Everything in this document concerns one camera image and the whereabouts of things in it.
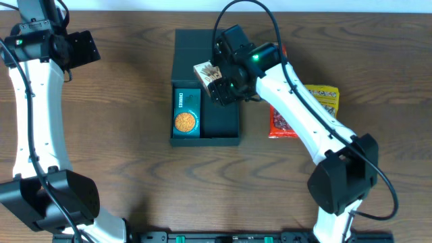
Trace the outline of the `brown Pocky box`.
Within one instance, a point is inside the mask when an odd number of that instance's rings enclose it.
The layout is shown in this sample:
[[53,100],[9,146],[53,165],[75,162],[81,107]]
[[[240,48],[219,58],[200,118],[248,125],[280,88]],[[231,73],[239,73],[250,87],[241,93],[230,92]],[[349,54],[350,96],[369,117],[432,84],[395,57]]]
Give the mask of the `brown Pocky box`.
[[219,67],[213,66],[210,61],[194,65],[193,70],[208,94],[211,93],[209,85],[222,77]]

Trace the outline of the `black gift box with lid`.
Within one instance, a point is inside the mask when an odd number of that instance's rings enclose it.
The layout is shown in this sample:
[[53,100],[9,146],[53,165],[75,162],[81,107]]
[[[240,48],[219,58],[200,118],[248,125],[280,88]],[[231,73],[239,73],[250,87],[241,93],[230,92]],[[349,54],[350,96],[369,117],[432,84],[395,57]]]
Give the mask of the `black gift box with lid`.
[[212,102],[205,88],[194,73],[193,66],[211,57],[212,31],[209,29],[177,29],[171,73],[172,91],[177,88],[199,88],[200,136],[179,138],[170,135],[170,143],[176,146],[238,146],[240,143],[240,109],[232,103],[226,107]]

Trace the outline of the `teal cookies box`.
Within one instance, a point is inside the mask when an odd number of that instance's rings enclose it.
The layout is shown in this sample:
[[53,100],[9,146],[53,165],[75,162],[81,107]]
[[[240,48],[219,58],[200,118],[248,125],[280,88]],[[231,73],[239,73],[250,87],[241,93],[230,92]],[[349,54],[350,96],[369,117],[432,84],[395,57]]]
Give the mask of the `teal cookies box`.
[[200,89],[174,89],[174,138],[200,137],[200,105]]

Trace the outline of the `red Hello Panda box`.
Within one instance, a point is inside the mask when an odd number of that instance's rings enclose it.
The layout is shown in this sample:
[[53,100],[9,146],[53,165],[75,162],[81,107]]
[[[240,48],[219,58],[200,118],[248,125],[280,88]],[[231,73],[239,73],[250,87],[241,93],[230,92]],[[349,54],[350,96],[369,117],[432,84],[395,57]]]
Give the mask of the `red Hello Panda box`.
[[283,43],[281,44],[281,49],[282,49],[282,53],[283,53],[284,57],[288,58],[288,54],[287,54],[287,51],[286,51],[286,46]]

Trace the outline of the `red Hacks candy bag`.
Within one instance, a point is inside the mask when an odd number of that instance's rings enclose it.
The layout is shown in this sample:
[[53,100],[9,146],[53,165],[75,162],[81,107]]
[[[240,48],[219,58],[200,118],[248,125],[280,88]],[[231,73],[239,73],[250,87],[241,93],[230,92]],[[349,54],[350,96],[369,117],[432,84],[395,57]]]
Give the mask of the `red Hacks candy bag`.
[[298,135],[290,127],[282,115],[270,106],[270,138],[297,138]]

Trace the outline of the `yellow Hacks candy bag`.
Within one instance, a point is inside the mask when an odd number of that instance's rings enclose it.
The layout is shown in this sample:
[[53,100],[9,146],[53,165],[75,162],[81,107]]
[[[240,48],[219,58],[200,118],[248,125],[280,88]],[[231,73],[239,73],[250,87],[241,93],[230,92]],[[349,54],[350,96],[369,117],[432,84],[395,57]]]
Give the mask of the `yellow Hacks candy bag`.
[[338,88],[313,84],[306,84],[305,87],[333,117],[337,116],[340,101]]

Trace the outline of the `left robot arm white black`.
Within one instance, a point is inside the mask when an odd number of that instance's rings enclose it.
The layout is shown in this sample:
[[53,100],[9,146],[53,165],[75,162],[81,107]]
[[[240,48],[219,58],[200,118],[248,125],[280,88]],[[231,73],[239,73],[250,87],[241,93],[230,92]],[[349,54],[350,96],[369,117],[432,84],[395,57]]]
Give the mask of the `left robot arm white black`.
[[1,203],[34,232],[72,242],[127,242],[126,222],[100,204],[95,182],[76,173],[65,145],[61,93],[72,68],[100,57],[89,31],[24,31],[1,41],[17,109],[13,179]]

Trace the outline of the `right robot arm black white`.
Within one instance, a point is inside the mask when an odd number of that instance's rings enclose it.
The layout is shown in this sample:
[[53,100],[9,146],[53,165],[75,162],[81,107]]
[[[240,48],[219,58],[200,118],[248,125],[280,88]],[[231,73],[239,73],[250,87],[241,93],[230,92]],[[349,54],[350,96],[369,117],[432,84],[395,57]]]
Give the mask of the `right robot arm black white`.
[[260,47],[235,25],[212,36],[214,78],[203,80],[220,105],[258,95],[273,106],[306,147],[315,170],[308,179],[319,206],[313,228],[318,242],[351,242],[352,220],[377,183],[378,144],[358,137],[332,117],[298,79],[281,43]]

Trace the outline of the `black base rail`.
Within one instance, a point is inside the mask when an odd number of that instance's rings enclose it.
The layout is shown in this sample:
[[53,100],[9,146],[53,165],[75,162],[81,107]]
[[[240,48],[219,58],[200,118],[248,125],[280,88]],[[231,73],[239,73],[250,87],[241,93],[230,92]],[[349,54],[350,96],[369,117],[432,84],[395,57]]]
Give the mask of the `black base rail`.
[[[53,243],[70,243],[72,236],[56,234]],[[167,233],[146,232],[132,234],[127,242],[141,243],[313,243],[318,240],[313,233],[282,232],[268,234],[222,234],[222,233]],[[352,233],[347,242],[353,243],[394,243],[394,237],[389,233]]]

